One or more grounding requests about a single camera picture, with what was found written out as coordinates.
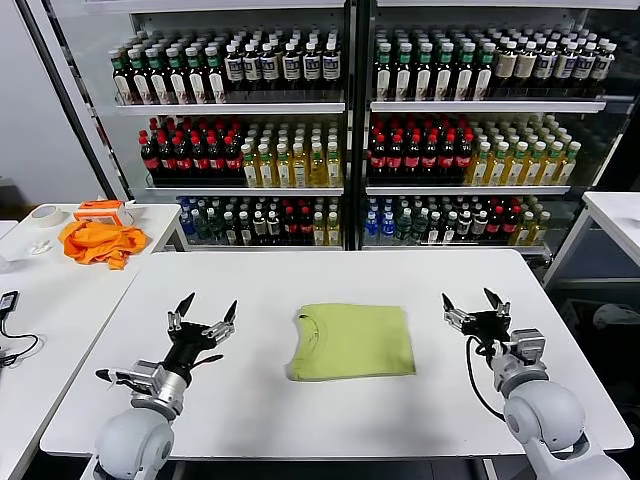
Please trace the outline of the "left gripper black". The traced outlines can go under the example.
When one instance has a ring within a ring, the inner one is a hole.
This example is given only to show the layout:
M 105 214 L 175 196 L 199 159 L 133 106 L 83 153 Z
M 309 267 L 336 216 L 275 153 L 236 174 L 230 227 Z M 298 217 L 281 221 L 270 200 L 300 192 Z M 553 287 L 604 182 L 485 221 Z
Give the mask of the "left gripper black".
M 172 346 L 162 361 L 166 371 L 189 373 L 198 356 L 214 349 L 215 342 L 223 342 L 235 332 L 237 300 L 234 300 L 224 318 L 208 327 L 195 323 L 182 323 L 196 293 L 182 299 L 174 311 L 167 313 L 168 334 Z

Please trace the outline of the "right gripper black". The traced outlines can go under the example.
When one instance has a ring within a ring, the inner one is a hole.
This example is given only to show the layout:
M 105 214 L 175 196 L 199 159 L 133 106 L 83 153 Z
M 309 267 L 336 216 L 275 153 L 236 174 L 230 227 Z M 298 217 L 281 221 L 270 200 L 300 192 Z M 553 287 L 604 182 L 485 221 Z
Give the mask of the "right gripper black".
M 450 298 L 443 293 L 444 320 L 453 328 L 462 328 L 465 336 L 475 336 L 481 343 L 507 342 L 511 323 L 509 301 L 502 301 L 497 293 L 484 289 L 492 307 L 491 311 L 468 313 L 456 308 Z

